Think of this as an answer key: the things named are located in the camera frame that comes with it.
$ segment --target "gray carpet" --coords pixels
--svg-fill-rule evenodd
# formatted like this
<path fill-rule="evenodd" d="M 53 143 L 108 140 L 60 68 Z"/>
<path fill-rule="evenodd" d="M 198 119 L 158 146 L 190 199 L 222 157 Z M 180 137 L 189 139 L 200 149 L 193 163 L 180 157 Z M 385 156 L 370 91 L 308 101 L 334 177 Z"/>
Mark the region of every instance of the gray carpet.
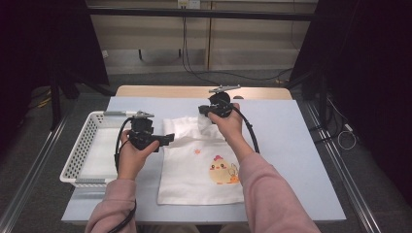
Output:
<path fill-rule="evenodd" d="M 276 76 L 279 71 L 236 71 L 237 74 L 258 79 Z M 289 73 L 282 76 L 287 79 Z M 242 86 L 277 86 L 274 80 L 253 81 L 227 76 L 223 74 L 208 74 L 201 76 L 221 84 L 241 84 Z M 213 85 L 210 82 L 197 79 L 188 73 L 162 73 L 142 75 L 119 75 L 110 77 L 111 86 L 116 90 L 122 84 L 166 84 L 166 85 Z M 96 93 L 91 88 L 79 85 L 80 97 L 74 101 L 62 97 L 63 112 L 75 104 L 73 114 L 46 163 L 39 180 L 36 182 L 24 209 L 19 216 L 13 232 L 82 232 L 83 226 L 75 226 L 61 222 L 61 217 L 71 196 L 71 185 L 59 180 L 60 172 L 77 136 L 92 111 L 105 110 L 109 97 Z M 292 96 L 297 100 L 308 128 L 314 126 L 305 101 L 300 98 L 297 87 Z M 24 179 L 35 157 L 46 141 L 51 126 L 51 106 L 33 109 L 25 117 L 18 129 L 18 134 L 8 149 L 8 156 L 0 165 L 0 214 L 3 215 L 8 204 L 13 199 L 18 185 Z M 330 132 L 334 131 L 334 122 L 330 124 Z M 319 140 L 316 131 L 312 131 L 314 141 Z M 326 166 L 330 179 L 342 204 L 347 220 L 332 223 L 318 223 L 323 232 L 364 232 L 362 223 L 351 204 L 330 157 L 323 144 L 317 144 L 317 149 Z M 393 184 L 376 166 L 367 148 L 361 143 L 352 150 L 342 150 L 345 160 L 360 192 L 376 216 L 382 232 L 412 232 L 412 211 L 402 199 Z"/>

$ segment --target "person's left hand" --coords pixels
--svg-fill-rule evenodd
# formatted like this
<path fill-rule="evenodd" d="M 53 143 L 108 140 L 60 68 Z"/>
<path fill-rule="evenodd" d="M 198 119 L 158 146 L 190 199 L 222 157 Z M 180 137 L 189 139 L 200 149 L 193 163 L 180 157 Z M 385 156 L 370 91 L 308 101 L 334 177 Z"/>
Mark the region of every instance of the person's left hand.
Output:
<path fill-rule="evenodd" d="M 128 141 L 128 131 L 124 130 L 120 137 L 122 148 L 120 151 L 118 179 L 134 181 L 145 165 L 146 158 L 158 148 L 160 142 L 154 141 L 144 150 L 138 150 Z"/>

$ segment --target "table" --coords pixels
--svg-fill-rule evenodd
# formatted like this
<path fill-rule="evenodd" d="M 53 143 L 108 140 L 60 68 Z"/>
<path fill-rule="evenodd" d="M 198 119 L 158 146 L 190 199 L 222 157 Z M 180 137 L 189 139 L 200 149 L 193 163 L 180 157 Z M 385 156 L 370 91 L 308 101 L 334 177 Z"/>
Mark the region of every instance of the table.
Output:
<path fill-rule="evenodd" d="M 180 101 L 180 103 L 185 103 L 178 105 L 177 111 L 170 113 L 167 112 L 168 116 L 177 117 L 178 112 L 187 112 L 188 110 L 193 109 L 193 105 L 199 103 L 199 101 L 207 101 L 205 98 L 210 97 L 212 94 L 209 93 L 209 89 L 215 88 L 214 86 L 121 86 L 118 90 L 116 97 L 111 99 L 108 110 L 110 111 L 124 111 L 128 108 L 135 108 L 133 105 L 137 104 L 142 108 L 149 108 L 155 106 L 158 112 L 161 112 L 158 106 L 164 105 L 167 108 L 170 103 Z M 293 127 L 289 129 L 288 125 L 277 125 L 280 128 L 278 129 L 283 135 L 277 135 L 276 137 L 263 137 L 264 133 L 272 132 L 269 128 L 264 128 L 259 125 L 258 119 L 261 119 L 262 116 L 251 116 L 249 115 L 250 121 L 255 122 L 257 127 L 256 133 L 260 135 L 259 138 L 262 142 L 262 147 L 260 151 L 267 151 L 265 147 L 272 147 L 273 143 L 267 142 L 268 138 L 276 138 L 278 142 L 282 140 L 287 144 L 294 137 L 297 137 L 299 144 L 295 147 L 289 147 L 288 150 L 297 150 L 297 152 L 288 151 L 290 157 L 285 159 L 275 159 L 270 157 L 265 157 L 269 162 L 276 163 L 274 164 L 281 174 L 285 175 L 285 178 L 290 182 L 293 190 L 296 192 L 296 195 L 302 202 L 302 205 L 307 210 L 308 214 L 314 220 L 342 220 L 345 219 L 345 215 L 340 207 L 340 204 L 336 198 L 333 187 L 330 184 L 325 167 L 323 166 L 322 161 L 317 154 L 316 149 L 313 146 L 313 143 L 310 139 L 309 134 L 307 133 L 306 125 L 304 124 L 303 119 L 301 118 L 301 113 L 295 105 L 294 101 L 291 98 L 291 95 L 286 89 L 282 88 L 260 88 L 260 87 L 243 87 L 240 89 L 230 90 L 228 93 L 233 97 L 235 95 L 240 95 L 245 99 L 254 98 L 255 100 L 245 100 L 242 102 L 242 109 L 247 111 L 254 106 L 260 106 L 260 109 L 263 110 L 261 106 L 270 106 L 270 108 L 264 108 L 265 111 L 269 111 L 269 115 L 273 116 L 273 111 L 280 109 L 288 109 L 282 116 L 279 113 L 273 118 L 277 120 L 276 117 L 279 117 L 280 120 L 291 120 Z M 145 98 L 135 98 L 131 96 L 139 96 Z M 154 125 L 159 125 L 159 122 L 154 120 Z M 299 172 L 288 171 L 288 162 L 291 164 L 301 163 L 300 174 L 301 177 L 312 177 L 313 186 L 296 185 L 299 183 L 299 178 L 294 174 L 299 174 Z M 139 211 L 136 214 L 136 220 L 140 223 L 147 224 L 170 224 L 170 223 L 193 223 L 193 224 L 204 224 L 204 223 L 229 223 L 229 222 L 244 222 L 247 221 L 244 204 L 230 204 L 230 205 L 219 205 L 219 206 L 172 206 L 172 205 L 162 205 L 159 206 L 156 203 L 156 194 L 158 191 L 158 183 L 155 185 L 153 181 L 147 181 L 147 179 L 140 179 L 141 176 L 147 178 L 150 177 L 154 181 L 160 181 L 161 174 L 161 164 L 162 162 L 162 153 L 160 152 L 158 156 L 150 156 L 145 168 L 147 171 L 142 170 L 142 174 L 138 177 L 138 195 L 137 203 Z M 139 192 L 139 186 L 141 189 L 144 189 L 144 192 Z M 309 189 L 321 189 L 322 193 L 317 193 L 313 191 L 308 191 Z M 324 194 L 324 199 L 319 197 L 314 197 L 314 195 Z M 73 193 L 73 196 L 66 208 L 66 212 L 62 218 L 63 221 L 71 223 L 84 224 L 88 220 L 89 215 L 91 214 L 94 206 L 101 201 L 104 195 L 104 188 L 76 188 Z M 318 204 L 322 205 L 322 202 L 325 202 L 325 198 L 329 201 L 326 206 L 318 207 L 311 205 L 311 198 L 318 198 Z"/>

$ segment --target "cartoon character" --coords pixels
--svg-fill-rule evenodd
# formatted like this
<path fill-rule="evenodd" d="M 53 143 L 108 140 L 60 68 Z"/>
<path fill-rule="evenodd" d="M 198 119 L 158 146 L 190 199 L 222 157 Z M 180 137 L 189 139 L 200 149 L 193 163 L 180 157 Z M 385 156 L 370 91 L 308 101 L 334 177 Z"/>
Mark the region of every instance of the cartoon character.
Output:
<path fill-rule="evenodd" d="M 220 155 L 216 155 L 209 167 L 210 179 L 217 184 L 239 183 L 237 174 L 237 167 L 234 164 L 229 167 Z"/>

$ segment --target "yellow chick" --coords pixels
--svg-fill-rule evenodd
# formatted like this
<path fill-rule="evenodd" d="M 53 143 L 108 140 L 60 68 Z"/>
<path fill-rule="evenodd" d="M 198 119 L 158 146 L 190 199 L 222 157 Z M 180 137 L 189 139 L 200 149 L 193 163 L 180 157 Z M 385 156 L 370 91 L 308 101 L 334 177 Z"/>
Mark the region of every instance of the yellow chick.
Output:
<path fill-rule="evenodd" d="M 229 167 L 220 155 L 215 156 L 209 167 L 210 179 L 217 184 L 238 183 L 237 173 L 237 167 L 234 164 Z"/>

